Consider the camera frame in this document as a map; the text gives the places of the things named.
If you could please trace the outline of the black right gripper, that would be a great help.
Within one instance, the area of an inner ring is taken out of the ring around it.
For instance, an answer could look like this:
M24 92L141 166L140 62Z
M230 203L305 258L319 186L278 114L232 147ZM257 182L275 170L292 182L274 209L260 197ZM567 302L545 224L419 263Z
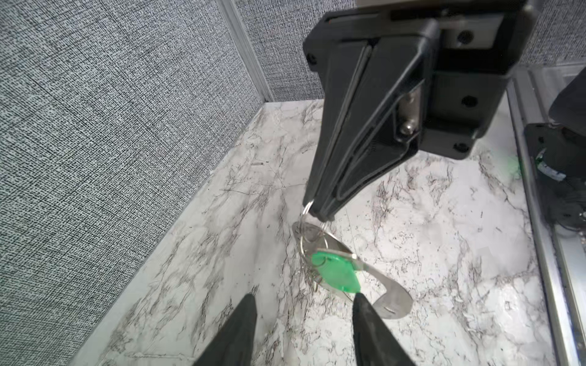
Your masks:
M304 203L334 219L418 150L462 160L483 137L540 1L360 1L303 43L324 89Z

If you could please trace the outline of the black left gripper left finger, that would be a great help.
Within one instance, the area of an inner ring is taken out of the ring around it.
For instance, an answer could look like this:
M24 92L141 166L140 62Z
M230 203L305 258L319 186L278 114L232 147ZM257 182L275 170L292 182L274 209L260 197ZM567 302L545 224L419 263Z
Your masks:
M255 297L246 294L193 365L251 365L256 320Z

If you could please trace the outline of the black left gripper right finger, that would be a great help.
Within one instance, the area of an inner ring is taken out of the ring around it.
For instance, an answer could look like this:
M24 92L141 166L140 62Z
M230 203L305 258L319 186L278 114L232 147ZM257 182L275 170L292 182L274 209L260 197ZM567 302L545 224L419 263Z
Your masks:
M353 300L353 341L358 366L414 366L362 293L356 294Z

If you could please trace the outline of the silver keyring with rings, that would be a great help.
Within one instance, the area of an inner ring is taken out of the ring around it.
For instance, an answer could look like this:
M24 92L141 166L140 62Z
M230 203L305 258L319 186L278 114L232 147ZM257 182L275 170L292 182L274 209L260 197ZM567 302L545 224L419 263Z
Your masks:
M315 225L309 222L312 204L314 204L314 201L309 201L304 206L298 221L295 223L294 232L305 278L311 285L312 291L316 292L318 286L321 285L322 277L312 264L311 256L319 248L318 242L325 235L326 224L319 222L318 225Z

